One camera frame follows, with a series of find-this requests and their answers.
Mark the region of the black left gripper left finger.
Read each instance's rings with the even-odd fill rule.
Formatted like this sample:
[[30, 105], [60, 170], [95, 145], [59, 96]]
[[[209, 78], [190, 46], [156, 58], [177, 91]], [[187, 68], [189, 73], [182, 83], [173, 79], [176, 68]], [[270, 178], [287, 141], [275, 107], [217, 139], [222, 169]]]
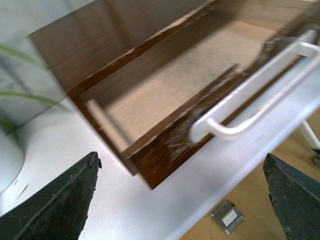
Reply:
[[2, 240], [77, 240], [102, 163], [90, 152], [0, 218]]

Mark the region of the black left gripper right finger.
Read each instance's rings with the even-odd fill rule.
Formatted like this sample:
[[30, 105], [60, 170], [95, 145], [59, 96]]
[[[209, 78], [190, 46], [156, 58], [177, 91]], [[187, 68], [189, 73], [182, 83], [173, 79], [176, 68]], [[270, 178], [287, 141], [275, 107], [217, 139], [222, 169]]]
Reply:
[[263, 172], [269, 199], [288, 240], [320, 238], [320, 183], [268, 153]]

